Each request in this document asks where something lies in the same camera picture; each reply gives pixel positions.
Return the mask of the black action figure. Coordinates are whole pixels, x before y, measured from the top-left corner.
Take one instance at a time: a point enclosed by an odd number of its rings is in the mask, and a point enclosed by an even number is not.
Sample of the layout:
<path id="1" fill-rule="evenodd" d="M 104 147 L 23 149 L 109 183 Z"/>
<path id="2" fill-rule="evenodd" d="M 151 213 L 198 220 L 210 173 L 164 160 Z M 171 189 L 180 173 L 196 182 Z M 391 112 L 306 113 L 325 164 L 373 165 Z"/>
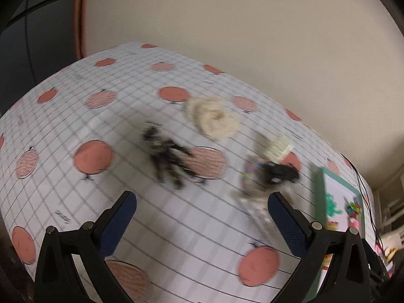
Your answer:
<path id="1" fill-rule="evenodd" d="M 146 121 L 146 128 L 142 132 L 142 140 L 148 145 L 148 155 L 155 168 L 158 182 L 164 183 L 164 171 L 166 170 L 175 189 L 182 189 L 184 183 L 175 166 L 181 168 L 192 178 L 196 178 L 196 172 L 187 166 L 175 151 L 180 151 L 189 157 L 192 157 L 193 154 L 187 147 L 181 146 L 173 139 L 163 136 L 161 127 L 159 123 Z"/>

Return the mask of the pink ribbed toy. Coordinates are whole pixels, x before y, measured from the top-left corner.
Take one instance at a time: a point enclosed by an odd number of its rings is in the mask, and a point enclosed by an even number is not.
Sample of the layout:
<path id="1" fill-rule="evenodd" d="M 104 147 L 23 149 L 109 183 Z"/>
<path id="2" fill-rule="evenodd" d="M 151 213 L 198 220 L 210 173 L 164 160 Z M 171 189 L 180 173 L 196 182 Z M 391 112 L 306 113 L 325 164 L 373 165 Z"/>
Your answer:
<path id="1" fill-rule="evenodd" d="M 359 230 L 360 229 L 360 222 L 359 222 L 359 220 L 357 220 L 354 217 L 349 217 L 348 218 L 348 226 Z"/>

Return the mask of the teal rimmed white tray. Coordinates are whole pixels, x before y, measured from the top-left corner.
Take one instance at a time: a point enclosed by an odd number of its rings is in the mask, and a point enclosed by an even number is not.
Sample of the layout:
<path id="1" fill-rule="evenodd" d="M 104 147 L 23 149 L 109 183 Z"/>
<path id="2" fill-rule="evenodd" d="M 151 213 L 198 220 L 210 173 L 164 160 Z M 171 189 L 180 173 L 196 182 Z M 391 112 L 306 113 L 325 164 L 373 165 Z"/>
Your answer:
<path id="1" fill-rule="evenodd" d="M 314 177 L 315 217 L 324 228 L 345 232 L 358 229 L 365 237 L 363 200 L 360 191 L 331 170 L 319 168 Z"/>

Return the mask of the bag of cotton swabs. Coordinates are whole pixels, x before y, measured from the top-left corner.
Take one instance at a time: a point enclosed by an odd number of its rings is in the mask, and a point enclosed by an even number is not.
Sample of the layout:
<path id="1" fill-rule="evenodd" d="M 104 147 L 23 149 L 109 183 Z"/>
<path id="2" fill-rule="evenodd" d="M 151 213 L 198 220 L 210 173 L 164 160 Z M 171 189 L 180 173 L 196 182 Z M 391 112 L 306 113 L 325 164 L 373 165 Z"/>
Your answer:
<path id="1" fill-rule="evenodd" d="M 280 192 L 292 207 L 296 207 L 296 193 L 294 191 L 296 182 L 284 181 L 276 185 L 265 184 L 263 166 L 268 162 L 272 161 L 257 155 L 247 157 L 243 166 L 242 193 L 239 195 L 239 200 L 253 220 L 260 227 L 269 230 L 274 228 L 274 222 L 270 217 L 267 205 L 270 194 Z"/>

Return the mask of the orange bed frame edge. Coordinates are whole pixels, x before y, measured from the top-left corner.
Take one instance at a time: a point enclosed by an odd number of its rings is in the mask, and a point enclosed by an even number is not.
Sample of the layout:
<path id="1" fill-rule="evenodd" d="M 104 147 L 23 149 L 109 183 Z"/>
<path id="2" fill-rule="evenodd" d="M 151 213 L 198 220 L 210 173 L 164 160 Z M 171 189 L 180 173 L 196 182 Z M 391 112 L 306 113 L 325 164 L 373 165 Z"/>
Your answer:
<path id="1" fill-rule="evenodd" d="M 78 60 L 87 56 L 86 48 L 86 0 L 74 0 L 74 39 Z"/>

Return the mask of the colourful bead ball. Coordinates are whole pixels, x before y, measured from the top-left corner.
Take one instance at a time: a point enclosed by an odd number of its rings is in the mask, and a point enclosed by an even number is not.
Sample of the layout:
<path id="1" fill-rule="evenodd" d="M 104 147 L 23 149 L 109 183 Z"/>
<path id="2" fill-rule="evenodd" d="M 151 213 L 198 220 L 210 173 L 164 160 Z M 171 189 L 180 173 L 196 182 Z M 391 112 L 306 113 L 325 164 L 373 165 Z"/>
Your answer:
<path id="1" fill-rule="evenodd" d="M 359 220 L 362 215 L 362 207 L 357 198 L 352 201 L 345 199 L 345 210 L 350 219 Z"/>

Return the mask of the dark blue cabinet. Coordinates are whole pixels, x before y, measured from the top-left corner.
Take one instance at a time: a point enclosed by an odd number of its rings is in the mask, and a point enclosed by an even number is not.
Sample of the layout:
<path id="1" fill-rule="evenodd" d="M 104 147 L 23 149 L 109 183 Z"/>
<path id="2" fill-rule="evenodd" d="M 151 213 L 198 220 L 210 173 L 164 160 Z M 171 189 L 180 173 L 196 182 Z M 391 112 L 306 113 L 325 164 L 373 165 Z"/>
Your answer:
<path id="1" fill-rule="evenodd" d="M 1 112 L 76 62 L 74 0 L 1 0 Z"/>

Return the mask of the cream crumpled cloth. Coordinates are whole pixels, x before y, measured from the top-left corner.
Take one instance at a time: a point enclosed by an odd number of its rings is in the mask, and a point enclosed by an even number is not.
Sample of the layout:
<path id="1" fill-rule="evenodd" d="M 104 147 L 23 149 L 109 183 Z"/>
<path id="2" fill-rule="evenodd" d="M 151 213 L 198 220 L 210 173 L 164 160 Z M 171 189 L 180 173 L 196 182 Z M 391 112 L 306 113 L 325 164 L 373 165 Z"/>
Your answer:
<path id="1" fill-rule="evenodd" d="M 239 121 L 219 97 L 193 97 L 186 101 L 187 119 L 208 139 L 220 142 L 239 130 Z"/>

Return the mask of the pomegranate grid tablecloth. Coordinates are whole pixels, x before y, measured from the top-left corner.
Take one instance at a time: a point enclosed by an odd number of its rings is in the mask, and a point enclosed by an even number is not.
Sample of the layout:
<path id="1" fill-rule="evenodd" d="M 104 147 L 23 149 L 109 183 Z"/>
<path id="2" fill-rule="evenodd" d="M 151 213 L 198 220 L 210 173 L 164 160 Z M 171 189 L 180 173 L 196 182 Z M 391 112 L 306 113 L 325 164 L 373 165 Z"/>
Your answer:
<path id="1" fill-rule="evenodd" d="M 186 117 L 186 101 L 219 97 L 239 130 L 214 142 Z M 142 140 L 146 121 L 187 147 L 221 152 L 218 178 L 159 183 Z M 337 172 L 374 213 L 371 189 L 315 131 L 252 86 L 163 48 L 129 43 L 56 72 L 1 117 L 1 214 L 39 247 L 49 225 L 79 228 L 125 190 L 138 210 L 114 253 L 146 271 L 149 302 L 269 302 L 298 259 L 241 205 L 243 166 L 256 133 L 287 135 L 300 178 L 296 206 L 313 220 L 318 168 Z"/>

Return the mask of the black toy car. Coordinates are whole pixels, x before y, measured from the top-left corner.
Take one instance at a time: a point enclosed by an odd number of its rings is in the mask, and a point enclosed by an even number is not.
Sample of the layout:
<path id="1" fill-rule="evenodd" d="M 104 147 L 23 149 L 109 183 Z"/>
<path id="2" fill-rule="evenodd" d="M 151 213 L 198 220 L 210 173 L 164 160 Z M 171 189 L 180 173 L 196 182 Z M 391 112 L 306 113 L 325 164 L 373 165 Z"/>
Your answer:
<path id="1" fill-rule="evenodd" d="M 268 185 L 276 185 L 284 181 L 295 183 L 299 180 L 298 170 L 292 164 L 265 163 L 263 166 L 264 181 Z"/>

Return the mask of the green rubber lizard toy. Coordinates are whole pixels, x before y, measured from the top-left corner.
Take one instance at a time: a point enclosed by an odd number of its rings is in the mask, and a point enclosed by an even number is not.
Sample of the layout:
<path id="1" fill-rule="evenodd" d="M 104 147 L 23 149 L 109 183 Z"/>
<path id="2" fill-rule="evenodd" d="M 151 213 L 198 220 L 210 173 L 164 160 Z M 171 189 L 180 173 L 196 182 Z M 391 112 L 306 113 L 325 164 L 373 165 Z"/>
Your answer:
<path id="1" fill-rule="evenodd" d="M 334 196 L 330 193 L 325 194 L 326 198 L 326 210 L 329 217 L 334 217 L 334 215 L 342 214 L 342 210 L 338 208 L 336 201 L 334 201 Z"/>

